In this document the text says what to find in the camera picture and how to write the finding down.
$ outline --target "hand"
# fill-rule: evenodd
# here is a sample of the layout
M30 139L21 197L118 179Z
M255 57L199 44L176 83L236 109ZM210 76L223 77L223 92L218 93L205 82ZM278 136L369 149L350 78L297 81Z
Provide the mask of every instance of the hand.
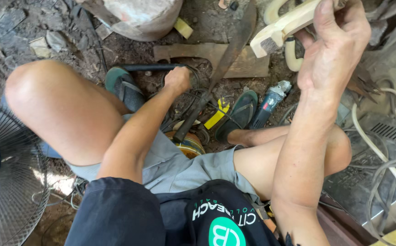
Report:
M360 0L349 0L336 16L332 0L323 0L313 18L317 41L305 30L295 34L305 48L299 88L331 100L341 98L371 36Z
M165 77L164 89L172 90L178 97L190 88L189 69L187 67L175 67Z

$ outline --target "black handle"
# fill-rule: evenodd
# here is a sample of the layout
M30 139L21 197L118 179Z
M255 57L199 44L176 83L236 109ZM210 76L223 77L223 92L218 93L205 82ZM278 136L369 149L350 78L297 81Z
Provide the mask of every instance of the black handle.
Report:
M130 72L132 71L166 71L173 70L175 67L188 67L186 64L120 64L122 67Z
M196 104L195 109L192 111L189 117L184 120L178 131L173 135L173 140L178 143L181 143L183 141L184 137L186 137L186 134L189 132L190 128L194 124L195 120L198 118L201 111L205 108L205 105L210 100L210 98L211 97L209 96L208 92L204 93L204 95L201 96L200 100Z

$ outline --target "flip-flop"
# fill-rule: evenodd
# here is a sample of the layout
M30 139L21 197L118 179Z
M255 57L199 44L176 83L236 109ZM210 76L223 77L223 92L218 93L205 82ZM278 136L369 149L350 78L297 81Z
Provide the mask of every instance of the flip-flop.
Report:
M253 118L257 108L257 94L252 91L243 92L234 102L230 116L244 129ZM233 120L227 118L215 131L215 138L222 143L228 143L227 137L233 130L239 129Z
M145 96L131 74L121 67L113 67L107 72L105 88L124 102L132 112L136 112L145 103Z

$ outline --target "navy shirt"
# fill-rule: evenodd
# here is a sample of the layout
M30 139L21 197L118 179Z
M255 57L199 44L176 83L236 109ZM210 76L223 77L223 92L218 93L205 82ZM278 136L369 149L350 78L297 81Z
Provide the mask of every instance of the navy shirt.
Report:
M66 246L277 246L232 183L211 180L181 193L152 194L129 179L92 181Z

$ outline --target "fan grille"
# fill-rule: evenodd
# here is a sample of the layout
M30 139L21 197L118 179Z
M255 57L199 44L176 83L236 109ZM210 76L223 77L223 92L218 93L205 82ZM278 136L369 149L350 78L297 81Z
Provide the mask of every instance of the fan grille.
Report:
M47 159L38 137L0 106L0 245L21 245L46 207ZM32 195L40 192L36 202Z

